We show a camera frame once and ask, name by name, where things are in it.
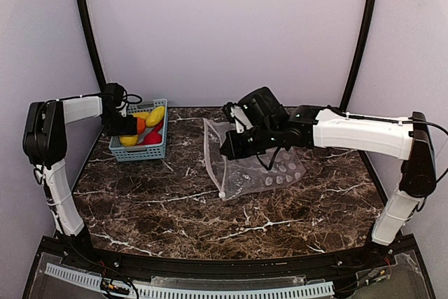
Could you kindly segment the yellow round fruit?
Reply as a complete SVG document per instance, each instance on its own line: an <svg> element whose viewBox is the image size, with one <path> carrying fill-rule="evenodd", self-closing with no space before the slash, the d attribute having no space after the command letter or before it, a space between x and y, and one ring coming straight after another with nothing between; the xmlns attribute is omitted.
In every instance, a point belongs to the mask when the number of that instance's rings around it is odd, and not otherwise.
<svg viewBox="0 0 448 299"><path fill-rule="evenodd" d="M120 135L119 141L124 147L136 146L139 141L139 135Z"/></svg>

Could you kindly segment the clear zip top bag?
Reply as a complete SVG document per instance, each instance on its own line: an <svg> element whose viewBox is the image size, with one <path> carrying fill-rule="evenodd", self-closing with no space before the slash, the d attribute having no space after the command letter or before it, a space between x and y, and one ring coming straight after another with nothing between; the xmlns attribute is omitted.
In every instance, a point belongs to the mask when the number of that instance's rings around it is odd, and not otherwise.
<svg viewBox="0 0 448 299"><path fill-rule="evenodd" d="M271 148L258 157L228 160L219 149L232 128L228 122L204 120L205 167L222 200L287 188L305 175L305 166L293 149Z"/></svg>

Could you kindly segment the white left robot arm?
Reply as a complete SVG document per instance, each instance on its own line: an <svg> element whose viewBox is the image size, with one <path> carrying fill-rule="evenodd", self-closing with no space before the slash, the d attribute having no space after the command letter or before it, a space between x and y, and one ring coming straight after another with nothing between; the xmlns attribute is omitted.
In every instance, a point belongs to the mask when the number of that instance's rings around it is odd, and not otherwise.
<svg viewBox="0 0 448 299"><path fill-rule="evenodd" d="M67 237L77 237L85 224L76 208L67 178L67 125L100 118L111 136L137 133L137 118L127 113L136 98L118 83L109 83L103 92L33 102L29 106L22 148L33 166L36 182L43 186L56 229Z"/></svg>

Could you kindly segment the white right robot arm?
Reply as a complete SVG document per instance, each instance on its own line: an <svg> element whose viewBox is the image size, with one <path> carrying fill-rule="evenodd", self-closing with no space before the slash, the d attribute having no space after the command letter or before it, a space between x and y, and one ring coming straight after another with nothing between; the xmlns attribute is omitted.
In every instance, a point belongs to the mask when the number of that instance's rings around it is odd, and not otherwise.
<svg viewBox="0 0 448 299"><path fill-rule="evenodd" d="M302 105L287 112L267 87L228 102L223 113L235 128L226 132L220 154L228 160L266 150L343 148L402 160L401 180L371 232L371 240L390 245L402 226L438 184L435 155L424 114L384 118L342 112L332 106Z"/></svg>

